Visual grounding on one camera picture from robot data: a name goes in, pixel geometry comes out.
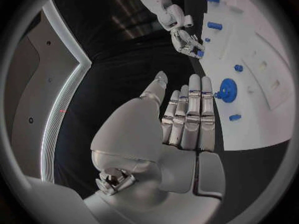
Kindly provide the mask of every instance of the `white robot forearm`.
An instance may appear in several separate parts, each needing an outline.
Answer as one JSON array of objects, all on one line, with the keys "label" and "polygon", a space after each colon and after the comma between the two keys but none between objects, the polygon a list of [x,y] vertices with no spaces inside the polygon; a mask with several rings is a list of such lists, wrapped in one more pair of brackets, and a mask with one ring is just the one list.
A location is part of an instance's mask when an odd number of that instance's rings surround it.
[{"label": "white robot forearm", "polygon": [[141,2],[155,15],[162,27],[170,31],[171,40],[176,51],[200,59],[196,50],[204,50],[198,43],[196,36],[190,36],[184,27],[193,26],[190,15],[185,16],[183,10],[171,0],[141,0]]}]

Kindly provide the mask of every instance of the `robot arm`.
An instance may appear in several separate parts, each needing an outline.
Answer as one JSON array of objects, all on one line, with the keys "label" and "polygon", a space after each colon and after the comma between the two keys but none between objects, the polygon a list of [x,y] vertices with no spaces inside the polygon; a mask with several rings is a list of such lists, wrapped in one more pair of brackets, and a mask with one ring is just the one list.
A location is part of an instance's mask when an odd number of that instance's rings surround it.
[{"label": "robot arm", "polygon": [[141,0],[141,2],[155,15],[162,27],[170,31],[171,40],[176,51],[200,59],[196,50],[204,50],[198,43],[196,36],[190,36],[184,27],[193,26],[190,15],[185,16],[183,10],[171,0]]}]

